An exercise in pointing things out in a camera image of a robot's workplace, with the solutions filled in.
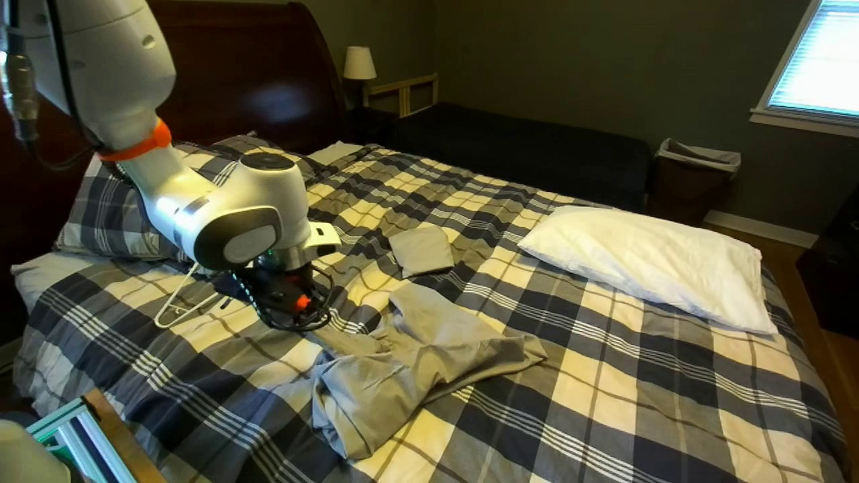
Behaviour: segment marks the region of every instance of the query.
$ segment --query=pillow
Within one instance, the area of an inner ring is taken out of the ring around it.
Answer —
[[[725,329],[772,335],[758,253],[737,239],[607,207],[561,207],[523,253]]]
[[[201,177],[221,186],[232,172],[232,161],[252,151],[270,146],[255,134],[236,134],[208,147],[176,146],[176,157]],[[118,262],[169,262],[176,259],[176,248],[165,243],[145,219],[137,192],[111,177],[99,157],[85,168],[81,189],[75,193],[66,224],[62,227],[54,248],[58,253],[99,256]]]

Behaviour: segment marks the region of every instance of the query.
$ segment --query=wooden headboard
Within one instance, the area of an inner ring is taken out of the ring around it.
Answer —
[[[301,3],[179,3],[149,0],[176,67],[176,86],[157,110],[175,141],[212,143],[258,133],[286,151],[305,154],[332,143],[345,123],[340,82],[325,39]],[[46,158],[83,147],[71,123],[42,106]],[[40,170],[13,141],[0,113],[0,263],[3,298],[8,263],[50,249],[89,154],[77,170]]]

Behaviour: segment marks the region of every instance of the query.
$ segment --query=plaid bedspread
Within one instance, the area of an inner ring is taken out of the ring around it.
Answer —
[[[169,480],[843,480],[840,427],[769,282],[784,335],[715,331],[515,248],[573,200],[384,147],[319,170],[309,196],[342,239],[315,262],[338,322],[379,318],[374,296],[400,284],[387,237],[428,224],[455,267],[413,282],[537,335],[546,361],[431,400],[342,463],[309,425],[313,342],[239,302],[157,331],[183,278],[105,263],[40,298],[19,388],[40,410],[99,388]]]

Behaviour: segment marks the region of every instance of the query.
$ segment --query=window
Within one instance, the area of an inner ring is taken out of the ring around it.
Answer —
[[[811,0],[752,122],[859,138],[859,0]]]

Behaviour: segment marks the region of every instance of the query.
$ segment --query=bedroom floor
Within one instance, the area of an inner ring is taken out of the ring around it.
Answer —
[[[803,278],[793,268],[797,259],[803,256],[800,248],[732,231],[730,237],[761,249],[764,267],[772,272],[797,319],[800,335],[808,343],[808,358],[820,374],[823,385],[829,388],[829,398],[851,445],[848,463],[854,467],[854,483],[859,483],[859,338],[848,338],[817,326],[813,307],[804,296]],[[20,398],[13,389],[9,374],[0,374],[0,410],[20,410],[24,405],[26,402],[20,402]]]

